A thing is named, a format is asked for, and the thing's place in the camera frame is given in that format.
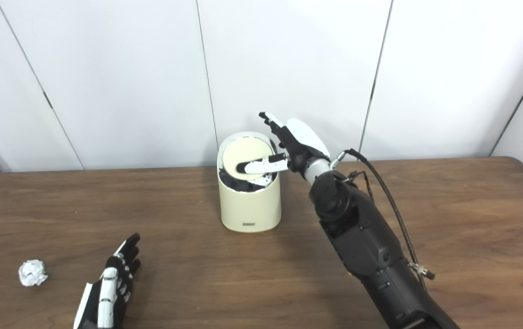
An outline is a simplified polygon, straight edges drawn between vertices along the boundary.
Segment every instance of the table surface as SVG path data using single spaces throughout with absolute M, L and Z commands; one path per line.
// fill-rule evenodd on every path
M 523 164 L 374 165 L 437 274 L 431 296 L 463 329 L 523 328 Z M 399 234 L 373 177 L 372 186 Z M 71 328 L 84 283 L 135 232 L 143 264 L 127 329 L 386 328 L 320 229 L 308 189 L 285 173 L 282 222 L 234 233 L 220 222 L 214 167 L 0 174 L 0 328 Z M 31 259 L 49 278 L 22 287 L 17 269 Z

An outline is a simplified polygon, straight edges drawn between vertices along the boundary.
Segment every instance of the wire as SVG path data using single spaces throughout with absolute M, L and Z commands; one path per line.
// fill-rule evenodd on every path
M 371 185 L 369 183 L 369 177 L 368 177 L 368 174 L 364 171 L 353 171 L 352 173 L 349 174 L 349 177 L 347 177 L 347 179 L 349 180 L 349 183 L 353 183 L 353 181 L 359 177 L 359 175 L 363 175 L 363 179 L 365 179 L 365 185 L 367 186 L 367 189 L 368 189 L 368 194 L 369 194 L 369 198 L 372 200 L 373 204 L 375 204 L 375 199 L 373 198 L 373 192 L 371 190 Z
M 400 211 L 398 207 L 395 204 L 394 198 L 391 196 L 390 190 L 387 188 L 387 185 L 385 185 L 385 182 L 377 172 L 377 170 L 373 167 L 373 165 L 368 161 L 367 158 L 365 158 L 362 154 L 357 152 L 354 149 L 348 149 L 345 150 L 346 154 L 349 154 L 351 156 L 354 156 L 357 158 L 360 162 L 363 162 L 370 171 L 372 171 L 373 175 L 379 182 L 379 185 L 381 185 L 381 189 L 383 189 L 383 192 L 385 193 L 385 196 L 387 196 L 387 200 L 389 200 L 391 204 L 391 208 L 394 210 L 395 217 L 398 219 L 398 223 L 400 224 L 400 229 L 402 230 L 402 235 L 404 236 L 404 240 L 406 240 L 406 246 L 408 246 L 408 252 L 410 252 L 410 257 L 412 258 L 412 262 L 418 264 L 418 258 L 416 258 L 416 252 L 414 251 L 414 246 L 412 245 L 412 242 L 410 241 L 410 236 L 408 235 L 408 230 L 406 229 L 406 225 L 404 224 L 404 219 L 402 218 L 402 215 L 400 214 Z M 418 274 L 418 280 L 420 281 L 420 284 L 426 289 L 426 283 L 424 283 L 424 277 L 422 275 Z

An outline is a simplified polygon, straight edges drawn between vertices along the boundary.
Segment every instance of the prosthetic arm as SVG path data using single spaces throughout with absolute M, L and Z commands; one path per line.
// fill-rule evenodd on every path
M 266 173 L 289 169 L 310 183 L 310 199 L 320 226 L 347 271 L 361 281 L 391 329 L 458 329 L 425 289 L 422 278 L 433 279 L 434 275 L 417 264 L 415 256 L 412 262 L 406 259 L 400 241 L 372 199 L 350 177 L 334 170 L 345 154 L 356 156 L 374 170 L 368 161 L 350 149 L 331 162 L 324 143 L 303 122 L 290 119 L 283 125 L 267 112 L 260 113 L 260 117 L 287 152 L 240 163 L 237 171 Z
M 138 233 L 126 239 L 107 258 L 103 274 L 83 291 L 73 329 L 121 329 L 127 303 L 132 295 L 133 276 L 140 267 Z

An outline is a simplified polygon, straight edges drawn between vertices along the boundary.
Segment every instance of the panel seam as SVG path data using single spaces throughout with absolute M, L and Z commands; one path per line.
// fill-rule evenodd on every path
M 377 58 L 377 65 L 376 65 L 376 68 L 375 68 L 375 75 L 373 76 L 372 90 L 371 90 L 371 94 L 369 95 L 368 110 L 367 110 L 367 112 L 365 114 L 365 121 L 363 123 L 363 131 L 361 133 L 361 140 L 359 142 L 359 148 L 358 148 L 359 152 L 361 152 L 361 148 L 363 147 L 363 140 L 365 138 L 365 131 L 368 128 L 368 119 L 369 119 L 369 114 L 370 114 L 370 111 L 371 111 L 373 94 L 375 93 L 375 87 L 376 87 L 376 84 L 377 84 L 377 75 L 379 73 L 379 67 L 380 67 L 380 64 L 381 64 L 381 55 L 383 54 L 383 48 L 384 48 L 384 45 L 385 45 L 385 37 L 387 36 L 387 29 L 388 29 L 388 27 L 390 25 L 391 10 L 392 10 L 393 6 L 394 6 L 394 0 L 391 0 L 391 2 L 390 2 L 390 10 L 387 13 L 387 20 L 385 21 L 385 29 L 383 31 L 383 39 L 381 39 L 381 48 L 379 50 L 379 56 Z
M 518 103 L 516 105 L 516 108 L 514 108 L 514 111 L 512 112 L 512 115 L 510 116 L 510 118 L 508 119 L 505 127 L 503 127 L 502 132 L 499 134 L 499 137 L 497 138 L 497 141 L 495 142 L 495 145 L 491 149 L 491 152 L 489 152 L 489 156 L 493 156 L 493 152 L 495 152 L 495 149 L 497 148 L 497 145 L 499 144 L 500 140 L 502 139 L 503 134 L 506 132 L 507 127 L 509 127 L 510 123 L 512 123 L 512 120 L 513 120 L 514 116 L 516 115 L 516 112 L 518 111 L 518 109 L 521 106 L 522 102 L 523 102 L 523 95 L 519 99 L 519 101 L 518 101 Z
M 24 48 L 21 46 L 20 40 L 17 39 L 16 32 L 13 30 L 13 27 L 11 27 L 9 19 L 7 19 L 7 16 L 6 16 L 5 12 L 4 12 L 4 9 L 2 8 L 1 5 L 0 5 L 0 12 L 2 13 L 2 16 L 4 17 L 4 20 L 6 21 L 7 27 L 9 27 L 9 30 L 11 31 L 11 34 L 13 35 L 13 38 L 15 39 L 17 45 L 19 46 L 19 48 L 21 50 L 21 54 L 24 56 L 24 59 L 26 60 L 26 63 L 28 63 L 28 66 L 30 67 L 30 71 L 34 75 L 34 78 L 36 79 L 36 82 L 38 83 L 38 86 L 40 87 L 40 90 L 42 90 L 42 95 L 44 96 L 44 99 L 46 99 L 46 102 L 48 102 L 48 106 L 52 110 L 52 112 L 54 114 L 54 117 L 59 122 L 60 128 L 62 129 L 64 136 L 67 138 L 67 141 L 69 142 L 69 145 L 71 146 L 71 148 L 72 148 L 72 150 L 73 150 L 73 152 L 75 154 L 75 157 L 77 157 L 77 160 L 78 160 L 78 162 L 80 164 L 80 167 L 83 170 L 85 170 L 85 166 L 82 164 L 82 161 L 80 160 L 80 157 L 79 157 L 79 155 L 77 153 L 77 150 L 75 149 L 75 147 L 73 145 L 73 142 L 69 138 L 69 135 L 67 134 L 67 131 L 65 130 L 65 128 L 63 126 L 63 123 L 59 119 L 59 116 L 57 115 L 56 110 L 54 109 L 54 107 L 50 103 L 50 98 L 48 97 L 48 94 L 46 94 L 46 91 L 44 91 L 44 87 L 42 87 L 42 83 L 40 83 L 40 79 L 38 78 L 38 75 L 36 74 L 36 71 L 34 71 L 34 67 L 32 66 L 32 63 L 30 63 L 30 59 L 26 55 L 26 52 L 24 51 Z
M 198 29 L 201 33 L 201 45 L 203 46 L 203 60 L 205 62 L 205 73 L 207 75 L 207 88 L 209 91 L 209 103 L 211 104 L 211 115 L 213 116 L 213 129 L 215 131 L 215 143 L 217 144 L 217 150 L 219 150 L 219 137 L 217 135 L 217 124 L 215 121 L 215 110 L 213 109 L 213 96 L 211 94 L 211 81 L 209 80 L 209 66 L 207 65 L 207 54 L 205 52 L 205 39 L 203 37 L 203 26 L 201 25 L 201 11 L 198 7 L 198 0 L 195 0 L 197 4 L 197 17 L 198 17 Z

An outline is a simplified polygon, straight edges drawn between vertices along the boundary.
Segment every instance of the crumpled paper ball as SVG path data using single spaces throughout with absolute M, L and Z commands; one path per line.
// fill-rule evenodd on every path
M 39 286 L 48 279 L 48 275 L 44 273 L 44 262 L 42 260 L 26 260 L 20 266 L 17 274 L 20 276 L 20 282 L 25 287 Z

